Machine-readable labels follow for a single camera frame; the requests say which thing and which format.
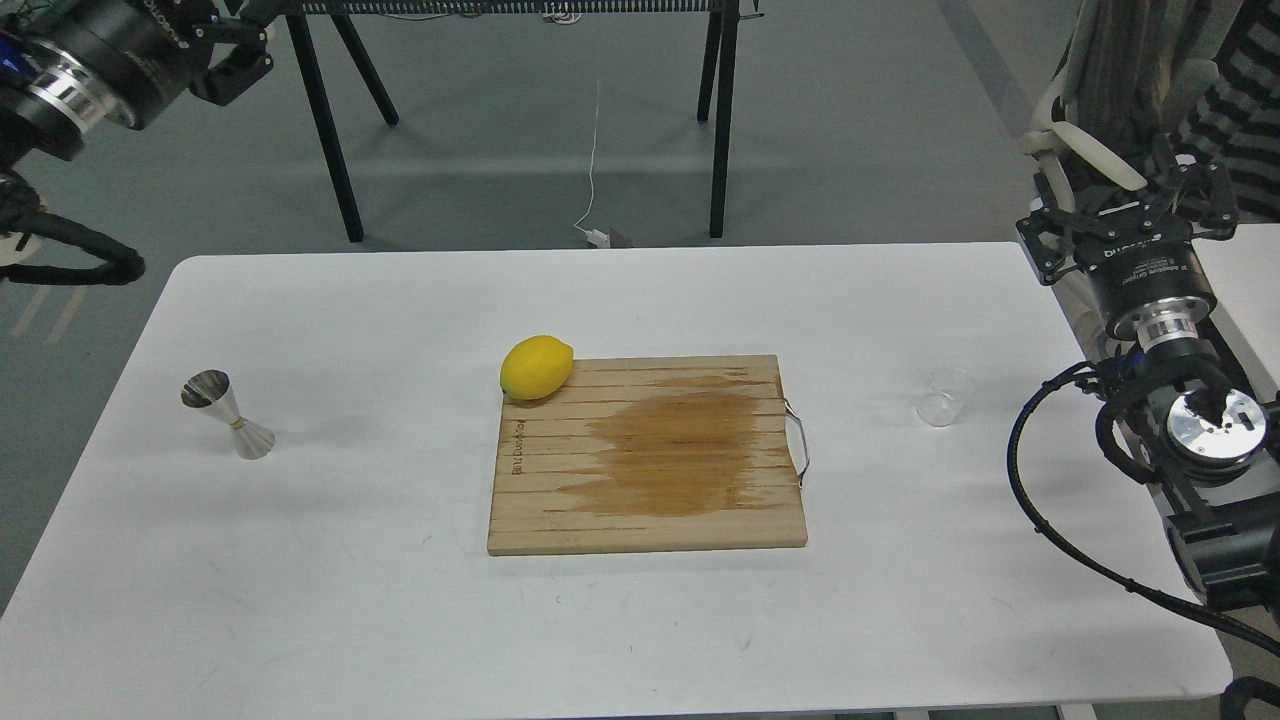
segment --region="wet stain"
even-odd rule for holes
[[[772,507],[750,493],[750,438],[760,400],[695,392],[639,400],[595,420],[612,447],[595,455],[605,479],[570,486],[575,509],[596,515],[676,518]]]

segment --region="glass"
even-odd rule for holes
[[[945,428],[956,421],[973,397],[973,378],[964,368],[934,368],[929,373],[928,389],[915,401],[915,414],[928,425]]]

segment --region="jigger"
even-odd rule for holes
[[[236,454],[244,460],[257,460],[275,445],[275,433],[241,416],[232,395],[232,379],[221,370],[192,375],[182,386],[182,404],[230,425]]]

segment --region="lemon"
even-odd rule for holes
[[[549,334],[516,343],[502,361],[498,384],[516,400],[539,400],[559,389],[573,369],[573,348]]]

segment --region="black stand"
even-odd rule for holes
[[[374,68],[365,44],[360,41],[356,27],[351,24],[347,15],[332,15],[333,24],[338,28],[351,59],[360,70],[369,94],[374,96],[378,110],[381,111],[387,124],[394,126],[399,122],[399,114],[392,105],[387,88],[383,87],[381,78]],[[333,181],[333,192],[338,196],[338,209],[342,211],[342,223],[347,227],[347,240],[361,242],[365,240],[365,227],[360,222],[360,206],[356,204],[356,192],[351,188],[351,176],[347,174],[347,161],[342,156],[342,143],[338,141],[338,128],[333,124],[333,110],[329,108],[329,95],[324,90],[324,78],[320,77],[320,63],[316,60],[316,49],[311,42],[311,29],[307,27],[306,15],[287,15],[289,37],[293,40],[293,51],[298,56],[298,69],[302,70],[302,85],[307,90],[307,101],[311,104],[311,117],[316,122],[316,132],[320,135],[320,147],[324,150],[325,164],[329,165],[329,179]]]
[[[383,81],[374,69],[374,63],[365,51],[365,45],[356,35],[355,26],[347,15],[330,15],[333,24],[338,28],[338,35],[347,45],[351,59],[360,70],[360,77],[365,79],[374,102],[383,113],[387,124],[394,126],[399,122],[396,108],[383,87]],[[712,10],[707,24],[707,49],[703,53],[703,78],[698,94],[698,122],[705,123],[710,114],[712,87],[717,82],[717,69],[719,70],[719,86],[716,88],[716,155],[712,165],[712,237],[724,234],[724,195],[728,181],[728,131],[733,113],[733,65],[737,59],[737,23],[741,19],[740,0],[724,0],[723,9]],[[316,122],[316,132],[320,135],[320,147],[324,150],[325,164],[329,165],[329,178],[333,181],[333,192],[338,196],[338,209],[342,211],[342,222],[347,225],[347,237],[351,242],[360,242],[365,238],[365,228],[360,222],[360,206],[356,204],[356,193],[351,188],[351,176],[347,174],[347,161],[342,155],[342,143],[338,141],[338,129],[333,124],[333,111],[329,108],[329,96],[324,90],[324,79],[320,77],[320,63],[316,60],[315,45],[311,42],[311,31],[307,27],[306,15],[287,15],[289,36],[293,38],[293,51],[298,56],[298,69],[302,70],[302,85],[307,90],[307,101],[311,104],[311,115]]]
[[[698,92],[698,122],[705,123],[712,105],[716,55],[719,55],[719,87],[716,94],[716,156],[712,160],[710,236],[724,236],[724,195],[728,184],[728,131],[733,115],[733,65],[737,61],[739,0],[724,0],[723,10],[712,10],[703,51],[703,83]]]

